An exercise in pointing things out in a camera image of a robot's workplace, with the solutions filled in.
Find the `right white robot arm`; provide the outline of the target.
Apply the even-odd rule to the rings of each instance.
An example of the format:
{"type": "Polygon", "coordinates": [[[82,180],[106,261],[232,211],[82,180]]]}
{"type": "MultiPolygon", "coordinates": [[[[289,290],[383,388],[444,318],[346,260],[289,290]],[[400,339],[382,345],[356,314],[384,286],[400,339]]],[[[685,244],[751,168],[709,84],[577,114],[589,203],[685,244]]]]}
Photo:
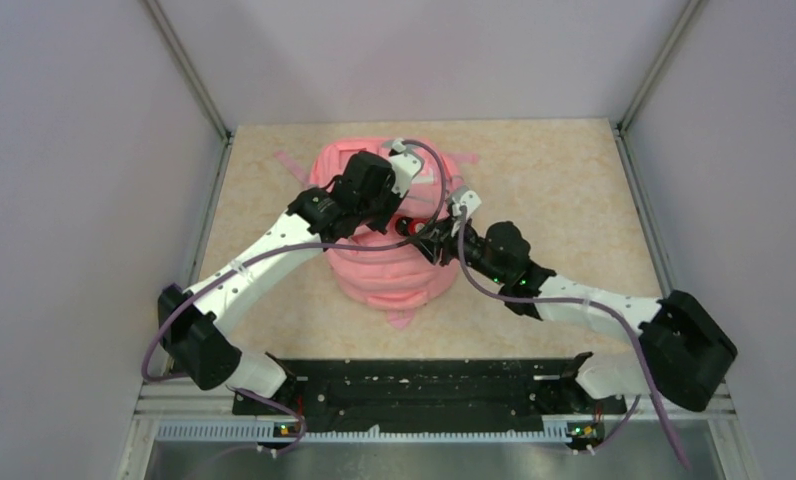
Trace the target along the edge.
{"type": "Polygon", "coordinates": [[[434,265],[456,263],[470,282],[492,281],[482,294],[511,312],[538,321],[576,325],[631,345],[633,355],[581,354],[560,385],[563,404],[586,412],[616,395],[659,394],[683,409],[702,412],[738,356],[734,342],[692,294],[663,298],[622,295],[590,287],[543,267],[511,221],[479,234],[471,221],[451,216],[425,229],[408,220],[411,245],[434,265]]]}

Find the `pink student backpack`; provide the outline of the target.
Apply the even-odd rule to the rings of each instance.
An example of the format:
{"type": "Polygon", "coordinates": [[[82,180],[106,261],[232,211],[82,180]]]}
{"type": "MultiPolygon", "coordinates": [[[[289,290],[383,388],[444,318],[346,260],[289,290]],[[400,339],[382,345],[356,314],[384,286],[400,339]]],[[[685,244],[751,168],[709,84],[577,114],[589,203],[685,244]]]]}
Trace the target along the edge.
{"type": "MultiPolygon", "coordinates": [[[[352,154],[365,150],[386,157],[391,144],[388,137],[341,139],[324,147],[309,167],[283,151],[275,152],[274,157],[308,188],[324,186],[342,173],[352,154]]],[[[424,167],[388,224],[387,233],[381,235],[360,227],[344,241],[346,244],[374,247],[399,242],[402,237],[395,231],[395,220],[409,217],[419,227],[433,214],[441,198],[441,187],[445,186],[446,192],[451,193],[462,186],[464,177],[460,167],[479,160],[476,153],[439,150],[445,170],[441,174],[427,151],[419,147],[414,151],[424,160],[424,167]]],[[[445,293],[457,277],[456,264],[433,265],[413,246],[383,252],[331,249],[325,256],[342,291],[370,308],[385,311],[389,323],[396,328],[408,325],[417,309],[445,293]]]]}

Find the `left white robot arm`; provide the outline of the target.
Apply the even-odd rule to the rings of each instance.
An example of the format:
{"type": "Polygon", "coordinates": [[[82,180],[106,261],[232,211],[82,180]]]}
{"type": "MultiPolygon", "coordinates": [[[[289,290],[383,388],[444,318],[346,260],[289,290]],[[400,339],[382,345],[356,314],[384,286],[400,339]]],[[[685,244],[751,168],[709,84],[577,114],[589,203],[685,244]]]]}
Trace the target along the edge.
{"type": "Polygon", "coordinates": [[[186,289],[167,287],[157,344],[199,389],[249,390],[269,412],[288,410],[295,388],[286,371],[266,353],[233,345],[233,331],[263,295],[337,240],[360,226],[384,231],[423,166],[409,153],[353,154],[327,186],[301,191],[227,267],[186,289]]]}

